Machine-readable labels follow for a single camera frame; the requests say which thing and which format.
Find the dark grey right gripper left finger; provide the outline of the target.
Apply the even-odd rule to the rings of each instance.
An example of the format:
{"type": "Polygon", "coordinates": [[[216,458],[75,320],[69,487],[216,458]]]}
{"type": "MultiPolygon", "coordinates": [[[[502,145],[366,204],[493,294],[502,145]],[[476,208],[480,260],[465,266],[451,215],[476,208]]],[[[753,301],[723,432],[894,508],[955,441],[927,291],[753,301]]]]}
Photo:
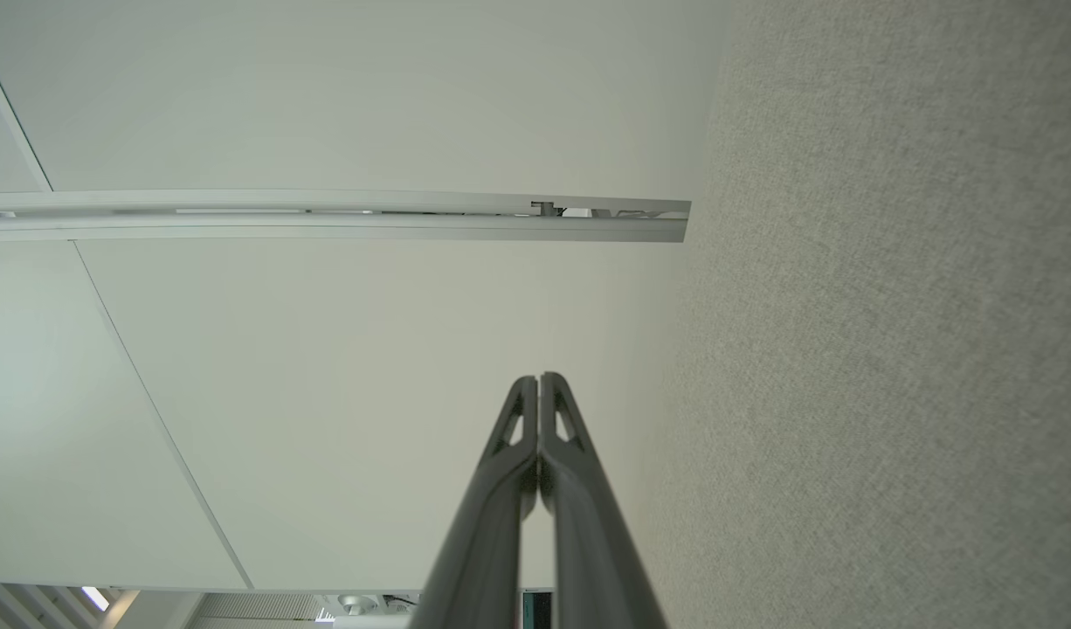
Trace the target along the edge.
{"type": "Polygon", "coordinates": [[[536,376],[512,383],[411,628],[512,628],[518,619],[522,522],[536,505],[536,376]]]}

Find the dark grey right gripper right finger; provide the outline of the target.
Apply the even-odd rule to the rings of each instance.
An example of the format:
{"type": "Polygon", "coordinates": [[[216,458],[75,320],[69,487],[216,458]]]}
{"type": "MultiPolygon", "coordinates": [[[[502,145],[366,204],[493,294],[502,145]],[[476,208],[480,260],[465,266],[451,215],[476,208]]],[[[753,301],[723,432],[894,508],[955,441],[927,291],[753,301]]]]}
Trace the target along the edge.
{"type": "Polygon", "coordinates": [[[556,628],[665,628],[594,441],[563,375],[540,378],[540,494],[553,516],[556,628]]]}

